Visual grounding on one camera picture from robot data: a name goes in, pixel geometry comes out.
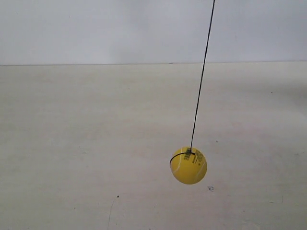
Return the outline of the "yellow tennis ball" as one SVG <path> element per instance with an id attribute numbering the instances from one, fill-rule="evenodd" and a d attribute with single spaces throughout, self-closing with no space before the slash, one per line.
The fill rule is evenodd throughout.
<path id="1" fill-rule="evenodd" d="M 172 155 L 169 165 L 173 176 L 183 184 L 196 184 L 207 173 L 206 158 L 194 147 L 178 149 Z"/>

